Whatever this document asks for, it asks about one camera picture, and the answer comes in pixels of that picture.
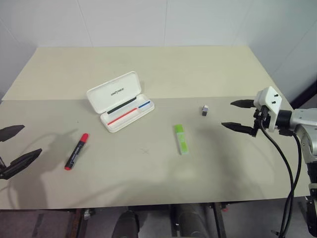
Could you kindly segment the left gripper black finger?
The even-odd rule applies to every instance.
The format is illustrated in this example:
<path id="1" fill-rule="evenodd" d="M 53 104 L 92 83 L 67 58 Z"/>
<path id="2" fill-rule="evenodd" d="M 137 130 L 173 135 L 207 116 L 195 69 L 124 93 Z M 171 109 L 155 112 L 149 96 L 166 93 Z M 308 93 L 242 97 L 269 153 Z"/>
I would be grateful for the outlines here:
<path id="1" fill-rule="evenodd" d="M 19 133 L 24 127 L 24 125 L 12 125 L 0 129 L 0 142 L 5 142 L 11 139 L 17 133 Z"/>
<path id="2" fill-rule="evenodd" d="M 15 159 L 10 163 L 9 166 L 6 166 L 5 163 L 2 163 L 2 178 L 10 179 L 15 176 L 17 173 L 26 169 L 31 163 L 33 163 L 41 154 L 42 149 L 37 149 L 32 152 L 26 153 L 19 158 Z"/>

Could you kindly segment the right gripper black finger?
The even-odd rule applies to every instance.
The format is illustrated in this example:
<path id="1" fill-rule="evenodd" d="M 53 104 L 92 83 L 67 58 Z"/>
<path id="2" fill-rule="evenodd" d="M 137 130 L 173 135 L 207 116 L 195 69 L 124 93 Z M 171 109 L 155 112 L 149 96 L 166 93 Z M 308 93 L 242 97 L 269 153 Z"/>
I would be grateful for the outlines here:
<path id="1" fill-rule="evenodd" d="M 233 106 L 240 108 L 254 108 L 254 100 L 244 99 L 244 100 L 236 100 L 230 103 Z"/>
<path id="2" fill-rule="evenodd" d="M 257 130 L 250 126 L 244 126 L 240 123 L 235 123 L 235 122 L 222 122 L 221 124 L 224 127 L 235 132 L 245 133 L 253 137 L 257 135 Z"/>

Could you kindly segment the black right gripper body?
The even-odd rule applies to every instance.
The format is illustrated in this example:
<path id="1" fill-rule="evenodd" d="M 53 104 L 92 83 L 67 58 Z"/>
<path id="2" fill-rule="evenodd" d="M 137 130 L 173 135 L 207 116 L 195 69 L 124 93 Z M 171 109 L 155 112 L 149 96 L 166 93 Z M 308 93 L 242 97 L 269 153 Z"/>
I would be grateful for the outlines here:
<path id="1" fill-rule="evenodd" d="M 262 132 L 265 131 L 264 122 L 268 116 L 268 107 L 262 106 L 261 109 L 256 109 L 254 113 L 254 125 L 252 129 L 252 137 L 256 137 L 258 130 L 260 129 Z"/>

